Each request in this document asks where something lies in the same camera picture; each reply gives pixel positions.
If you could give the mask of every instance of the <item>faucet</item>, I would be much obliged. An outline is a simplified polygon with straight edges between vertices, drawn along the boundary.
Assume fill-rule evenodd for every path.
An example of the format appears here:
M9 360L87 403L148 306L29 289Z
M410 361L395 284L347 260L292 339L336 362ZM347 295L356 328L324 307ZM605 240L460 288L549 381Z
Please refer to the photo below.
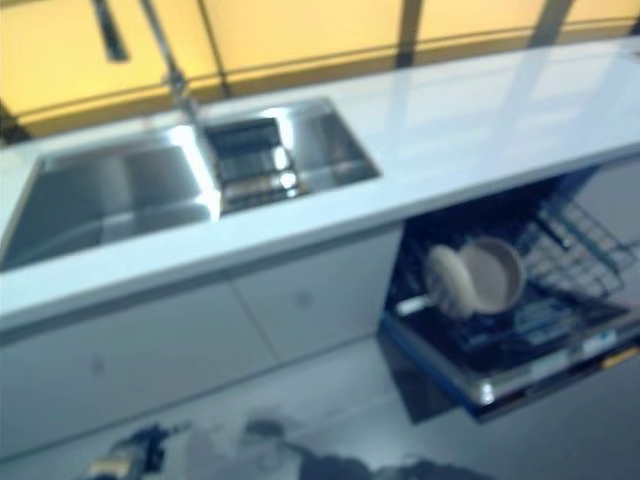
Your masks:
M107 57L114 62L126 62L129 59L129 55L124 46L124 42L120 37L118 29L116 27L107 0L91 0L98 18L100 30L102 31L102 37L107 50ZM140 5L147 17L149 26L153 32L162 58L167 65L167 76L163 79L163 82L169 85L171 91L171 98L174 105L182 111L187 117L189 123L196 129L200 130L198 123L198 104L189 95L187 89L187 81L185 80L184 73L178 65L171 53L169 42L167 37L160 26L158 16L155 9L151 4L151 0L139 0Z

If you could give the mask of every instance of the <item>dishwasher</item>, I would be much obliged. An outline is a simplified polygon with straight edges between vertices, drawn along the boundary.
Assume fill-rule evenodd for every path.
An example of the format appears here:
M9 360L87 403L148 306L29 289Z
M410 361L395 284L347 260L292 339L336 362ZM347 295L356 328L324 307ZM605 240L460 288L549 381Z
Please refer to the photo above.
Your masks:
M623 158L407 221L381 332L478 419L640 353L640 157ZM497 237L526 284L495 315L454 320L429 295L425 256Z

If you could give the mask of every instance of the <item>gray floor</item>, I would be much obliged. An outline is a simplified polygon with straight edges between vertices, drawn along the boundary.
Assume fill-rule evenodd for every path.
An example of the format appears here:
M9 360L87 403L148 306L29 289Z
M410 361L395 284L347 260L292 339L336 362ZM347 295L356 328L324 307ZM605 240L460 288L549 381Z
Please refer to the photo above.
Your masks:
M296 456L243 434L256 418L371 469L422 456L503 480L640 479L640 358L484 424L456 408L413 425L374 339L2 464L0 478L79 478L133 429L183 420L194 427L167 444L156 480L297 478Z

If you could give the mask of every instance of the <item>cabinet door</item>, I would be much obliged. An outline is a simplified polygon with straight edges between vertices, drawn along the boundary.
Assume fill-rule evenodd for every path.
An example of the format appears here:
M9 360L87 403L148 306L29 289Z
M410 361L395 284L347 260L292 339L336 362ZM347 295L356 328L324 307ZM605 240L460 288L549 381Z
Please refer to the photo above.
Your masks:
M236 271L232 283L281 360L373 334L401 225Z
M25 339L0 351L0 457L274 364L228 283Z

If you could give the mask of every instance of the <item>kitchen sink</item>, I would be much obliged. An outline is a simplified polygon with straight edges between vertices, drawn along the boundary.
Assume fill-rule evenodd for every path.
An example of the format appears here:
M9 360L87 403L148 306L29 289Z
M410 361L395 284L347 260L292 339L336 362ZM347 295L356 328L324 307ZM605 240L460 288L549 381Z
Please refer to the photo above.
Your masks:
M0 270L376 176L325 99L47 155Z

